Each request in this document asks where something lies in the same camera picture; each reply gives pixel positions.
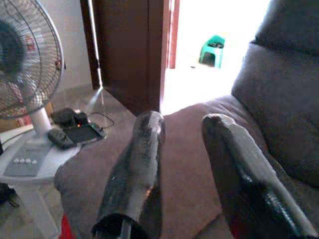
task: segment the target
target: electric fan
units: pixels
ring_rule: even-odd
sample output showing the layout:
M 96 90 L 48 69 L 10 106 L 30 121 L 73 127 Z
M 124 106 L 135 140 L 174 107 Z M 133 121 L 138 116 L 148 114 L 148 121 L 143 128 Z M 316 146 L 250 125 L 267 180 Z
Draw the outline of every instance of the electric fan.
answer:
M 4 175 L 36 176 L 46 158 L 73 156 L 47 139 L 44 109 L 63 76 L 63 51 L 56 28 L 36 0 L 0 0 L 0 119 L 30 115 L 34 130 L 0 157 Z

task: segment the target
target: fan stand pole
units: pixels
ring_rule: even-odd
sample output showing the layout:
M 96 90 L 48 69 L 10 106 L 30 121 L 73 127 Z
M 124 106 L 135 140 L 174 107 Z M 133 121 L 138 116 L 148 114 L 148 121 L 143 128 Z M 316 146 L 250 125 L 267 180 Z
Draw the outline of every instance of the fan stand pole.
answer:
M 48 133 L 51 129 L 51 124 L 48 118 L 48 114 L 45 111 L 45 108 L 38 110 L 30 115 L 33 127 L 35 132 L 38 135 L 43 135 Z

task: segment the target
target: floor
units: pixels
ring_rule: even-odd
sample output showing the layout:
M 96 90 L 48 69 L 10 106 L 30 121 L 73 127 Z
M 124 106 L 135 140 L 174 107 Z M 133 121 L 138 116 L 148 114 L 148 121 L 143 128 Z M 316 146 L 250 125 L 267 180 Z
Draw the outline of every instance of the floor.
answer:
M 93 91 L 90 85 L 57 93 L 53 97 L 52 103 L 54 110 L 71 107 L 86 113 L 100 112 L 109 116 L 115 123 L 119 123 L 127 115 L 132 115 L 108 92 L 102 88 Z M 101 115 L 92 115 L 90 120 L 102 127 L 111 124 L 108 119 Z M 106 134 L 110 130 L 112 128 L 105 129 Z M 42 186 L 41 192 L 56 224 L 60 226 L 63 209 L 59 193 L 54 188 L 53 183 Z M 13 196 L 11 199 L 20 206 L 14 208 L 9 202 L 0 205 L 0 239 L 43 239 L 20 198 Z
M 214 68 L 205 64 L 166 69 L 163 115 L 229 95 L 239 68 Z

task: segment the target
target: fan base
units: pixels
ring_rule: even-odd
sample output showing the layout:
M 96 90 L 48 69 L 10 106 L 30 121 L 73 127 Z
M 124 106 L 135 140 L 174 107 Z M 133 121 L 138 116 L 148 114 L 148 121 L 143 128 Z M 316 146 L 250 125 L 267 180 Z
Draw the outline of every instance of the fan base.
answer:
M 58 167 L 79 152 L 80 147 L 62 150 L 47 135 L 25 133 L 0 156 L 1 181 L 8 184 L 42 183 L 53 180 Z

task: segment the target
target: gray armchair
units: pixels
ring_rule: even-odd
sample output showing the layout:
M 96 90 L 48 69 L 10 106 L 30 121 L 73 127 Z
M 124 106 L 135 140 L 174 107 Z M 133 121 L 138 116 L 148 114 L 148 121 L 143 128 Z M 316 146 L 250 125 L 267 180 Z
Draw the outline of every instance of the gray armchair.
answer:
M 225 164 L 232 161 L 225 160 L 222 143 L 209 150 L 206 137 L 208 157 L 202 138 L 202 119 L 211 113 L 231 117 L 238 127 L 245 128 L 245 135 L 253 139 L 260 155 L 256 160 L 267 160 L 263 164 L 270 164 L 267 169 L 276 172 L 276 182 L 289 198 L 288 212 L 297 210 L 290 215 L 298 229 L 291 233 L 287 224 L 284 231 L 290 236 L 318 236 L 318 12 L 317 0 L 273 0 L 256 39 L 250 43 L 232 95 L 164 117 L 161 238 L 230 239 L 228 225 L 237 236 L 232 217 L 236 214 L 229 209 L 238 207 L 223 201 L 232 188 L 220 183 L 234 176 L 231 165 Z M 84 148 L 55 175 L 65 214 L 82 239 L 92 238 L 107 180 L 130 143 L 133 122 L 123 119 L 106 140 Z

